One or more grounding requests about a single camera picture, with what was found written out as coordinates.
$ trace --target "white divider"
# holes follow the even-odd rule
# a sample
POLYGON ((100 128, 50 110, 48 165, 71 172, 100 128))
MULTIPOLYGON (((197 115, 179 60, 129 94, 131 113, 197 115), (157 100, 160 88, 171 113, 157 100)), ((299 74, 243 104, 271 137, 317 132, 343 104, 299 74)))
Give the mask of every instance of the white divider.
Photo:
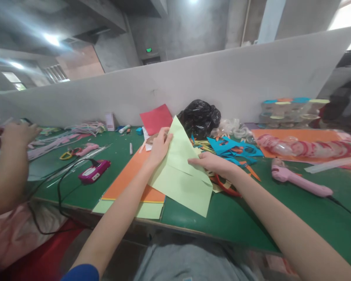
POLYGON ((12 91, 0 94, 0 117, 64 127, 114 112, 141 125, 141 112, 166 103, 174 115, 200 98, 224 118, 256 122, 264 100, 315 98, 350 43, 348 27, 12 91))

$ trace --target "green paper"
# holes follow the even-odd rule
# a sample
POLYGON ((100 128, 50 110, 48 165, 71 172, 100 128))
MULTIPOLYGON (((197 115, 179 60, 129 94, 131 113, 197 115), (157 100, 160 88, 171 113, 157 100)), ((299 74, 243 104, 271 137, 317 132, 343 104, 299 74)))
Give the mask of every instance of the green paper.
MULTIPOLYGON (((106 213, 109 207, 113 204, 114 200, 100 200, 95 208, 92 210, 93 213, 106 213)), ((140 202, 138 211, 136 213, 137 218, 140 219, 159 219, 161 210, 163 209, 163 203, 145 203, 140 202)))
POLYGON ((148 184, 203 217, 207 217, 212 183, 202 167, 189 165, 198 158, 184 128, 175 116, 169 133, 173 134, 168 153, 148 184))

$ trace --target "power cord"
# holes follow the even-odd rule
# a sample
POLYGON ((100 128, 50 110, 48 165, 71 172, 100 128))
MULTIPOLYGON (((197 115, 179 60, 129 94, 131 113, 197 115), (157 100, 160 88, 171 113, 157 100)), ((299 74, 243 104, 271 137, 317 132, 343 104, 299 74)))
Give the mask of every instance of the power cord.
POLYGON ((349 212, 351 214, 351 211, 349 209, 347 209, 345 206, 343 206, 342 203, 339 202, 337 199, 335 199, 333 196, 330 195, 330 196, 327 196, 326 198, 328 198, 329 200, 333 201, 338 206, 341 206, 342 208, 344 208, 347 212, 349 212))
POLYGON ((97 162, 96 160, 92 159, 92 158, 85 158, 85 159, 81 159, 79 161, 76 161, 66 172, 65 174, 60 178, 59 182, 57 183, 57 197, 58 197, 58 211, 60 212, 61 215, 65 216, 66 218, 72 220, 75 224, 79 224, 81 225, 82 227, 79 227, 79 228, 71 228, 71 229, 66 229, 66 230, 58 230, 58 231, 53 231, 53 232, 43 232, 41 231, 40 227, 39 227, 39 224, 38 224, 38 221, 36 219, 36 215, 35 215, 35 212, 33 210, 33 208, 31 207, 31 204, 30 204, 30 199, 31 197, 38 191, 38 189, 40 188, 40 186, 46 182, 50 177, 52 177, 53 175, 55 175, 56 173, 58 173, 59 171, 61 171, 62 169, 64 169, 65 167, 67 167, 69 164, 59 168, 58 170, 56 170, 53 174, 49 175, 46 179, 44 179, 36 188, 35 190, 28 196, 28 200, 27 200, 27 206, 31 212, 31 215, 32 215, 32 218, 34 220, 34 223, 35 223, 35 226, 36 228, 38 229, 39 233, 43 234, 43 235, 52 235, 52 234, 56 234, 56 233, 62 233, 62 232, 67 232, 67 231, 72 231, 72 230, 77 230, 77 229, 85 229, 85 228, 88 228, 88 229, 93 229, 93 227, 91 226, 86 226, 82 223, 80 223, 79 221, 73 219, 71 216, 69 215, 66 215, 63 211, 62 211, 62 199, 61 199, 61 182, 62 180, 64 179, 64 177, 74 168, 74 166, 76 164, 79 164, 80 162, 84 161, 84 160, 90 160, 92 162, 92 165, 94 167, 97 167, 98 165, 100 165, 99 162, 97 162))

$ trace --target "white glue stick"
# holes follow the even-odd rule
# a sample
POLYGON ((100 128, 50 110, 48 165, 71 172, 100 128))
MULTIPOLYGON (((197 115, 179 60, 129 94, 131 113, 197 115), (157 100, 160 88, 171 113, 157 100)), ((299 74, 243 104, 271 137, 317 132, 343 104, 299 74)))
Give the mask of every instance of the white glue stick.
POLYGON ((123 127, 121 130, 119 130, 119 133, 123 133, 124 131, 126 131, 128 128, 131 128, 130 125, 126 125, 125 127, 123 127))

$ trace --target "yellow scissors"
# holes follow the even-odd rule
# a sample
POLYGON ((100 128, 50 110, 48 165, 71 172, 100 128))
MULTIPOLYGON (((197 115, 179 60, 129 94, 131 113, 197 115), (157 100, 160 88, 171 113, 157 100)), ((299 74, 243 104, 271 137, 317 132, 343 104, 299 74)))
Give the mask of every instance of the yellow scissors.
POLYGON ((81 152, 82 149, 81 148, 74 148, 74 149, 69 149, 67 150, 67 152, 65 152, 63 155, 61 155, 60 159, 61 160, 69 160, 70 158, 72 158, 76 153, 81 152))

